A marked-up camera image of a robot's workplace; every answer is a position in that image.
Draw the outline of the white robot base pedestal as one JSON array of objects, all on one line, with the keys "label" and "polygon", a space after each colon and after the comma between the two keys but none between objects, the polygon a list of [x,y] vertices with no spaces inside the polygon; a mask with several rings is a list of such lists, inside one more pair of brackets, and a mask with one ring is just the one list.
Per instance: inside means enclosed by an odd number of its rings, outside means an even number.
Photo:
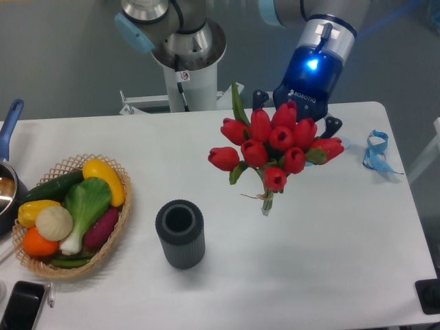
[{"label": "white robot base pedestal", "polygon": [[127,98],[122,92],[120,114],[165,110],[172,113],[232,109],[232,88],[217,89],[217,64],[195,71],[176,71],[162,65],[166,94]]}]

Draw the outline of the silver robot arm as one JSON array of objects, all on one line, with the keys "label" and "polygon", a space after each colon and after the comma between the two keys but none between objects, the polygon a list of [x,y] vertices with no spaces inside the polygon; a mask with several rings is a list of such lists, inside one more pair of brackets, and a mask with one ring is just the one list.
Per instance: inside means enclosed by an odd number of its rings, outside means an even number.
[{"label": "silver robot arm", "polygon": [[[272,94],[255,91],[253,108],[294,101],[298,118],[325,123],[330,138],[342,122],[328,103],[370,7],[369,1],[259,1],[268,25],[305,22],[287,70]],[[127,43],[162,66],[172,112],[218,107],[217,65],[226,52],[222,27],[205,1],[123,1],[115,25]]]}]

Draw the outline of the blue Robotiq gripper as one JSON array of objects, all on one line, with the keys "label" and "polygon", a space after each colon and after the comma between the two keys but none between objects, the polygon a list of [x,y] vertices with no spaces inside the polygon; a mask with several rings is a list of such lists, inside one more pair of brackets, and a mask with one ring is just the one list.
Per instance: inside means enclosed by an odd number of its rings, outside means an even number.
[{"label": "blue Robotiq gripper", "polygon": [[[321,138],[332,138],[341,119],[327,115],[331,94],[353,47],[357,32],[347,22],[328,14],[314,14],[305,24],[283,79],[273,92],[276,108],[293,101],[297,120],[324,118]],[[262,109],[269,94],[255,89],[252,110]]]}]

